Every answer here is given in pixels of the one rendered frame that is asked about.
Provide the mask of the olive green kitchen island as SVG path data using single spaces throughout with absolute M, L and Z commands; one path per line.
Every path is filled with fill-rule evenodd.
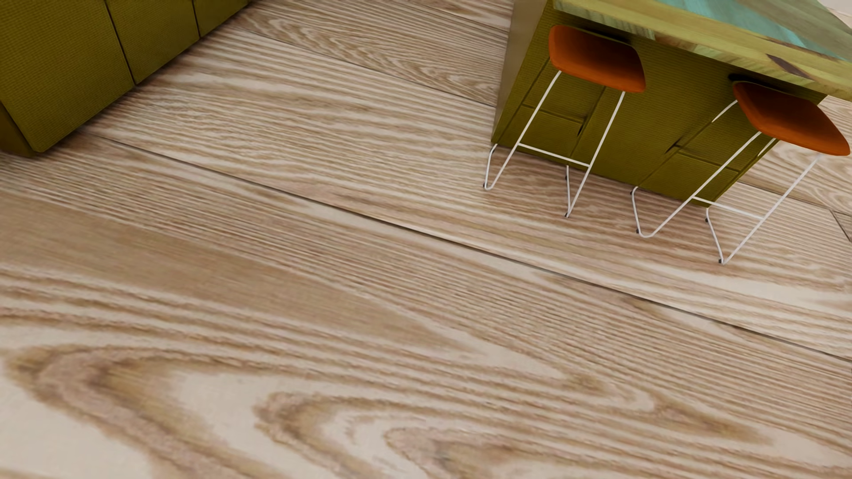
M 684 199 L 756 133 L 732 84 L 752 81 L 812 102 L 852 102 L 852 20 L 820 0 L 514 0 L 492 143 L 590 163 L 621 91 L 556 75 L 552 27 L 634 49 L 646 80 L 628 92 L 592 172 Z

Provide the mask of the olive green cabinet row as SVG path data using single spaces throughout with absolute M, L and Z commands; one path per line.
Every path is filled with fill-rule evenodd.
M 252 0 L 0 0 L 0 151 L 31 157 Z

